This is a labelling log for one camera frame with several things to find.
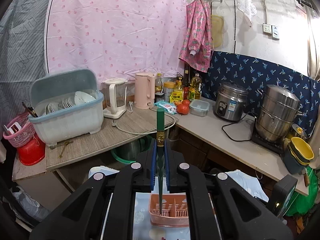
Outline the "green chopstick gold band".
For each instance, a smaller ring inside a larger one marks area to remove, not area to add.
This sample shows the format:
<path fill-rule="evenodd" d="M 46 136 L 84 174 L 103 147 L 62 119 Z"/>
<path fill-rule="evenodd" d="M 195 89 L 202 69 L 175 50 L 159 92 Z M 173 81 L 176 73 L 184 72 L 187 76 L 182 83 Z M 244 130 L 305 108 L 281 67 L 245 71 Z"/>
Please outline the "green chopstick gold band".
<path fill-rule="evenodd" d="M 157 109 L 157 169 L 158 169 L 158 194 L 159 194 L 159 214 L 162 214 L 163 195 L 163 166 L 164 166 L 164 109 Z"/>

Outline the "blue patterned tablecloth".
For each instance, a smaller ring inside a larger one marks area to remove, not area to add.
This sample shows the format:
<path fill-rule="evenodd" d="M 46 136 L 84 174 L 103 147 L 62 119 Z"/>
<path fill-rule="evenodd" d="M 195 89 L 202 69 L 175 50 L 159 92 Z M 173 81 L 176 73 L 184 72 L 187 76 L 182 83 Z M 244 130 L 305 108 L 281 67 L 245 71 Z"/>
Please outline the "blue patterned tablecloth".
<path fill-rule="evenodd" d="M 257 178 L 249 176 L 240 170 L 227 172 L 241 187 L 253 197 L 268 201 Z M 135 214 L 133 220 L 133 239 L 190 239 L 189 227 L 167 228 L 154 226 L 150 222 L 149 193 L 137 193 Z"/>

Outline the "black induction cooker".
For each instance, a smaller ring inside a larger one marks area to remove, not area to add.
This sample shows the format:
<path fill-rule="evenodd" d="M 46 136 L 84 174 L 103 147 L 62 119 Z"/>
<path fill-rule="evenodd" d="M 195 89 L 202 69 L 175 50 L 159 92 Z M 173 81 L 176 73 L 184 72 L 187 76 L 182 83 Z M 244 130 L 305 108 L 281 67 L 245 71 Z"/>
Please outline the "black induction cooker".
<path fill-rule="evenodd" d="M 283 142 L 280 140 L 277 140 L 275 142 L 269 142 L 265 139 L 263 139 L 259 133 L 256 131 L 256 129 L 253 129 L 252 136 L 251 136 L 251 141 L 254 142 L 257 145 L 260 145 L 277 155 L 281 156 L 284 154 L 284 146 Z"/>

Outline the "red plastic basin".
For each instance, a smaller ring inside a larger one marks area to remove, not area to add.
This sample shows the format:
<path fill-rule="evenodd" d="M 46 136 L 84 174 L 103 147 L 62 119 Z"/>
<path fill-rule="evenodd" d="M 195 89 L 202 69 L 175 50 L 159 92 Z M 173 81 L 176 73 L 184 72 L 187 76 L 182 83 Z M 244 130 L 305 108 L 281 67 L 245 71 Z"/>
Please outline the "red plastic basin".
<path fill-rule="evenodd" d="M 35 165 L 45 157 L 46 145 L 35 133 L 24 146 L 17 148 L 19 161 L 25 166 Z"/>

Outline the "yellow and navy bowls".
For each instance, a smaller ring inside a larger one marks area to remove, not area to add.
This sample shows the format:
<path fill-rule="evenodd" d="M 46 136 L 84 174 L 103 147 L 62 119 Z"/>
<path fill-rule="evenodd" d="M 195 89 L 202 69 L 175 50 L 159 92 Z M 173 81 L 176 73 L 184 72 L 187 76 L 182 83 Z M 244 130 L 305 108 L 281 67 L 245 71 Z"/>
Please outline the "yellow and navy bowls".
<path fill-rule="evenodd" d="M 291 174 L 301 173 L 315 155 L 311 146 L 300 137 L 292 137 L 284 152 L 283 163 Z"/>

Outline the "pink plastic basket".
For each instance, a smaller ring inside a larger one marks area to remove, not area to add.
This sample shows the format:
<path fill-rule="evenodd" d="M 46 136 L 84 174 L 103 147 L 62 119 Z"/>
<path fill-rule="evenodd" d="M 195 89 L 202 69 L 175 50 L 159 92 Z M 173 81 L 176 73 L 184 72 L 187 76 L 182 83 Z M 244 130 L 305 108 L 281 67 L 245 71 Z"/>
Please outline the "pink plastic basket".
<path fill-rule="evenodd" d="M 6 128 L 12 130 L 12 126 L 16 126 L 18 131 L 7 135 L 5 130 L 3 131 L 3 138 L 6 139 L 15 148 L 19 148 L 33 139 L 35 135 L 35 129 L 32 123 L 28 119 L 29 113 L 23 113 L 16 116 L 6 125 Z"/>

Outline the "clear food container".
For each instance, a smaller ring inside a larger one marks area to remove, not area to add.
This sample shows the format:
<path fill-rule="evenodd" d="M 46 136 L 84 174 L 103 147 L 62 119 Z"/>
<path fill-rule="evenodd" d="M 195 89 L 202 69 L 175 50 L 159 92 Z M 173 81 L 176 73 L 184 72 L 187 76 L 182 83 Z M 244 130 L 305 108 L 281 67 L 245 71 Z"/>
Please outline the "clear food container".
<path fill-rule="evenodd" d="M 204 117 L 207 115 L 210 108 L 210 104 L 206 101 L 194 99 L 189 105 L 190 114 Z"/>

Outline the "stainless steel steamer pot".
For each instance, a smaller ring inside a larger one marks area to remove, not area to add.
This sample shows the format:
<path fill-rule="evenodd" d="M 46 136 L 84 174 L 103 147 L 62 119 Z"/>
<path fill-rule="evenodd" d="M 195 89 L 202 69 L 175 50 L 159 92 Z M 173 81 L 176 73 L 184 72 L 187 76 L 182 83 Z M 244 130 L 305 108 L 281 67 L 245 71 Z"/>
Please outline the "stainless steel steamer pot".
<path fill-rule="evenodd" d="M 255 128 L 259 135 L 275 142 L 283 139 L 297 116 L 303 113 L 298 110 L 299 99 L 286 88 L 267 85 L 264 90 L 257 89 L 263 97 Z"/>

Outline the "red tomato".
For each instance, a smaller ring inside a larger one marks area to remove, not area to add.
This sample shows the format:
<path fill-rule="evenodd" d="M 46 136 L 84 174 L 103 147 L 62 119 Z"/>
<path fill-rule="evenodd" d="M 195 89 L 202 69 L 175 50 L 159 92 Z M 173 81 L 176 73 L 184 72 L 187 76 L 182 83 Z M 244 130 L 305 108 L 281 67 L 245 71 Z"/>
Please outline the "red tomato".
<path fill-rule="evenodd" d="M 187 115 L 189 113 L 189 106 L 181 103 L 176 107 L 176 111 L 181 115 Z"/>

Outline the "white glass electric kettle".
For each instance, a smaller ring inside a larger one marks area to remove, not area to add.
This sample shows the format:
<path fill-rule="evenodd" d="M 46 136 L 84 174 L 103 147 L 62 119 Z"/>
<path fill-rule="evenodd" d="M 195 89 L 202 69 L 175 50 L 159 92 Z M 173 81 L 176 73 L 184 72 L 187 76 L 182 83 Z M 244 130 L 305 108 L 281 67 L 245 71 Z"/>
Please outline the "white glass electric kettle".
<path fill-rule="evenodd" d="M 113 77 L 103 82 L 105 86 L 104 99 L 106 108 L 103 110 L 105 118 L 119 119 L 126 112 L 127 80 Z"/>

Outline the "yellow seasoning bag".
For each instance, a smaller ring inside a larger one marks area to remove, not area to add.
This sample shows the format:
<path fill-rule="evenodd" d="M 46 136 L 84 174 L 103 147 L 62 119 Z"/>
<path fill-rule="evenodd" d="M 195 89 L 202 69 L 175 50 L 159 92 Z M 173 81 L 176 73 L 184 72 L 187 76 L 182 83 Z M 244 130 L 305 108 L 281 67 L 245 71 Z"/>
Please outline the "yellow seasoning bag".
<path fill-rule="evenodd" d="M 184 91 L 183 90 L 174 90 L 170 94 L 169 101 L 170 103 L 182 102 L 184 99 Z"/>

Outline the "navy floral cloth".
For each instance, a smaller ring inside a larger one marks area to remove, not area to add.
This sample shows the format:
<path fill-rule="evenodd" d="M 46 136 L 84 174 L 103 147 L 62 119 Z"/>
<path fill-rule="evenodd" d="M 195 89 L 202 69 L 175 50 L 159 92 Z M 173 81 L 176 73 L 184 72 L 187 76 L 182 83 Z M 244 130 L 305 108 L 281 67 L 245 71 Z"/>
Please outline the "navy floral cloth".
<path fill-rule="evenodd" d="M 265 90 L 267 85 L 279 85 L 299 99 L 298 110 L 302 116 L 295 119 L 295 124 L 312 135 L 318 119 L 319 82 L 282 65 L 255 57 L 213 52 L 210 67 L 201 74 L 202 96 L 216 100 L 217 91 L 223 82 L 235 83 L 248 91 L 245 112 L 258 115 L 262 106 L 258 89 Z"/>

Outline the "pink floral apron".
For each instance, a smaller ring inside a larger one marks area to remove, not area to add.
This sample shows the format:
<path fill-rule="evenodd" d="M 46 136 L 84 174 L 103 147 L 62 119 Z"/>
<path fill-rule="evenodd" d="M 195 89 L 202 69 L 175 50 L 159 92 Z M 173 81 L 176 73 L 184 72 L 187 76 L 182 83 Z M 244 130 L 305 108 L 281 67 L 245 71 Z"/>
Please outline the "pink floral apron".
<path fill-rule="evenodd" d="M 210 5 L 205 0 L 194 0 L 187 5 L 187 31 L 179 59 L 205 73 L 210 67 L 212 50 Z"/>

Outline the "white hanging cloth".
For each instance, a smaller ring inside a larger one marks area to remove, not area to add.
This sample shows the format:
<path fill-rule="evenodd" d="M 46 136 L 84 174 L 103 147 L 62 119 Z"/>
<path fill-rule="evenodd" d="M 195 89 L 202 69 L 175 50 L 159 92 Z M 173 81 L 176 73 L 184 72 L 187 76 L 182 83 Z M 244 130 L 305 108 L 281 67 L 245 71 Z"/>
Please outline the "white hanging cloth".
<path fill-rule="evenodd" d="M 252 19 L 257 14 L 256 6 L 252 0 L 238 0 L 237 8 L 243 13 L 249 27 L 252 26 Z"/>

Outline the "wall power socket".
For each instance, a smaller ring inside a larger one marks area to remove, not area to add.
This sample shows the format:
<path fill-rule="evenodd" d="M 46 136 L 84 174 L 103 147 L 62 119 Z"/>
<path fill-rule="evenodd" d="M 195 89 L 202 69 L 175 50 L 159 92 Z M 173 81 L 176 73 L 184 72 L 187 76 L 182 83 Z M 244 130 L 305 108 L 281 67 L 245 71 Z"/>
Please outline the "wall power socket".
<path fill-rule="evenodd" d="M 263 23 L 263 33 L 271 35 L 274 40 L 279 40 L 279 31 L 275 25 Z"/>

